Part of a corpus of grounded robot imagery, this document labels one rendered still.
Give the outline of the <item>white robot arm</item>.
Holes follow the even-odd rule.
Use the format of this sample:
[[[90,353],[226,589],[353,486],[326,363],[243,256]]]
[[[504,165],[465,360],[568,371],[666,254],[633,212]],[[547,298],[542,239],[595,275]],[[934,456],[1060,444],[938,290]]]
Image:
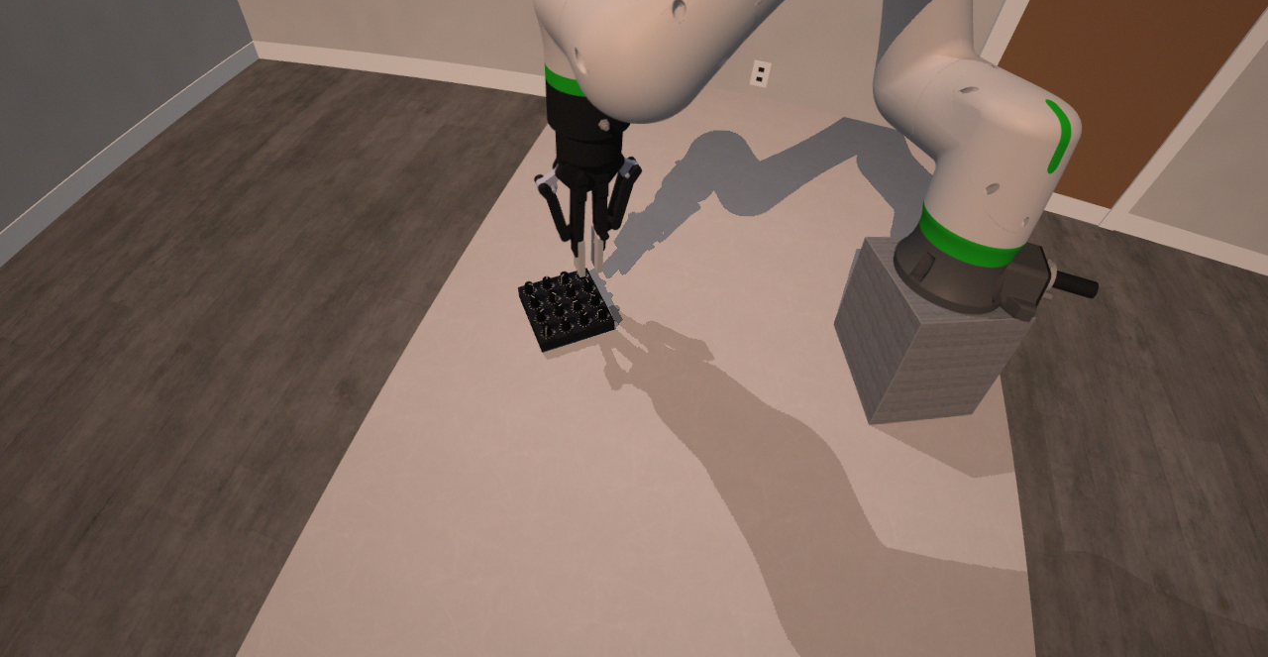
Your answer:
[[[784,1],[533,0],[549,126],[606,141],[678,115]],[[1082,141],[1082,118],[975,53],[973,0],[883,0],[872,94],[936,162],[921,219],[894,252],[910,290],[951,312],[1000,306],[1026,322],[1051,287],[1098,294],[1097,282],[1058,271],[1027,244]]]

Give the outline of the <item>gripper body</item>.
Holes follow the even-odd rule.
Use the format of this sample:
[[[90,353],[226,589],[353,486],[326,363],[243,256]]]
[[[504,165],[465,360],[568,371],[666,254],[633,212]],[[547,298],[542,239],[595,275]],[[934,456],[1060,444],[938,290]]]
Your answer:
[[[553,164],[553,169],[558,165],[555,167],[555,176],[571,192],[577,192],[577,174],[579,172],[587,172],[590,178],[587,192],[598,190],[598,169],[605,165],[607,169],[607,181],[612,181],[625,162],[621,151],[623,133],[615,134],[614,138],[606,141],[572,141],[566,134],[555,132],[555,162]]]

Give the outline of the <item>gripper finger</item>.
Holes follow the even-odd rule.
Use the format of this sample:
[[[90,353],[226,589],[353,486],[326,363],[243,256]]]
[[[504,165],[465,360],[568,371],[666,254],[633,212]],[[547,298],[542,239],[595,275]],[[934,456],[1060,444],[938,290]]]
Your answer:
[[[558,166],[558,165],[557,165]],[[557,167],[555,166],[555,167]],[[566,224],[566,216],[562,213],[558,197],[555,167],[545,175],[538,174],[534,178],[541,197],[552,207],[552,216],[562,242],[571,240],[571,249],[574,251],[574,266],[579,276],[585,276],[585,202],[587,200],[587,172],[577,174],[577,192],[571,192],[571,224]]]
[[[611,199],[607,200],[607,169],[605,166],[598,169],[598,190],[590,192],[592,193],[593,223],[590,224],[590,263],[593,263],[597,273],[604,271],[604,251],[607,231],[619,231],[633,184],[640,172],[642,167],[634,157],[625,159],[623,167],[618,172]]]

